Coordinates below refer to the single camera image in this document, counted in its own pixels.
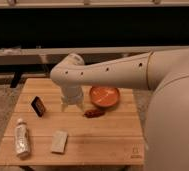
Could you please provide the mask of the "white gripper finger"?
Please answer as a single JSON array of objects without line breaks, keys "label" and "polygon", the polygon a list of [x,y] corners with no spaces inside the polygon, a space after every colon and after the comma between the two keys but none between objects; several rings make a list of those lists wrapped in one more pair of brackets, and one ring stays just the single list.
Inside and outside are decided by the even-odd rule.
[{"label": "white gripper finger", "polygon": [[62,104],[61,104],[61,111],[64,112],[65,109],[67,108],[67,106],[68,106],[67,104],[63,104],[63,103],[62,103]]},{"label": "white gripper finger", "polygon": [[77,104],[78,108],[81,110],[81,111],[85,111],[85,108],[84,108],[84,104],[83,103],[78,103]]}]

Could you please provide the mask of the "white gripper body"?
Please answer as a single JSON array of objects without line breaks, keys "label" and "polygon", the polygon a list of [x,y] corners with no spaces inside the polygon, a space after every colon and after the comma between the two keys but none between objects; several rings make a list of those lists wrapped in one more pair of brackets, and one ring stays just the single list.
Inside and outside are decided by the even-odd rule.
[{"label": "white gripper body", "polygon": [[68,105],[74,105],[83,101],[83,90],[81,86],[62,86],[62,101]]}]

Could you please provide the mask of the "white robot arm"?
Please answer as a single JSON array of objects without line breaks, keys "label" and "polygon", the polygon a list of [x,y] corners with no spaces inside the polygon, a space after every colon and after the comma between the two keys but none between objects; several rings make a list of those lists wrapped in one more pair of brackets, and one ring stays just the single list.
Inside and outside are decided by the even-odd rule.
[{"label": "white robot arm", "polygon": [[143,53],[86,65],[70,54],[50,72],[73,104],[83,85],[148,89],[144,171],[189,171],[189,49]]}]

